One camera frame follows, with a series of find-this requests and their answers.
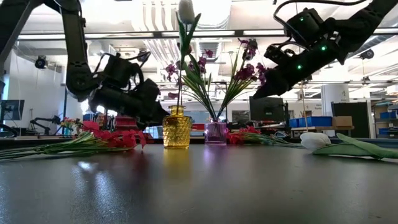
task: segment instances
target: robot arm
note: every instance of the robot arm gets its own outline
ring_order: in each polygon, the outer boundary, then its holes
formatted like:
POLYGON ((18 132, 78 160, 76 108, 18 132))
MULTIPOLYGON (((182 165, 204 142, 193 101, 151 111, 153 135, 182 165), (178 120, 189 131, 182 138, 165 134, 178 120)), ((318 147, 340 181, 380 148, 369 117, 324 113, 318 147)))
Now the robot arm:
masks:
MULTIPOLYGON (((326 0, 292 0, 282 3, 277 11, 284 5, 293 2, 318 2, 325 4, 354 5, 365 2, 334 2, 326 0)), ((264 56, 278 66, 271 69, 266 75, 266 83, 254 98, 271 95, 282 95, 292 89, 301 80, 328 65, 334 60, 344 64, 350 52, 358 50, 365 41, 372 36, 374 30, 383 18, 398 4, 398 0, 373 0, 364 9, 346 20, 328 18, 325 21, 314 9, 304 9, 287 22, 282 21, 274 14, 274 18, 284 25, 287 37, 295 42, 272 44, 267 48, 264 56), (302 47, 301 54, 292 50, 283 51, 285 45, 294 44, 302 47)))
POLYGON ((137 119, 141 129, 160 125, 168 112, 156 101, 159 89, 150 79, 144 81, 141 65, 109 55, 103 72, 91 72, 87 62, 87 44, 79 0, 3 0, 0 5, 0 70, 31 12, 41 4, 62 15, 68 52, 67 88, 78 101, 89 98, 92 110, 102 105, 137 119), (138 75, 140 83, 133 90, 124 90, 130 78, 138 75))

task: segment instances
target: gray table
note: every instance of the gray table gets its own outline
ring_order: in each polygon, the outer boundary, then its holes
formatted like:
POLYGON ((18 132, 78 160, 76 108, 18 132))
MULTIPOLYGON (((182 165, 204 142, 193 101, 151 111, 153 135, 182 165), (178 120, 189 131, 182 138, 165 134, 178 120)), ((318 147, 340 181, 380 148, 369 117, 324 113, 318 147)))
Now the gray table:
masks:
POLYGON ((0 163, 0 223, 397 223, 391 161, 266 146, 0 163))

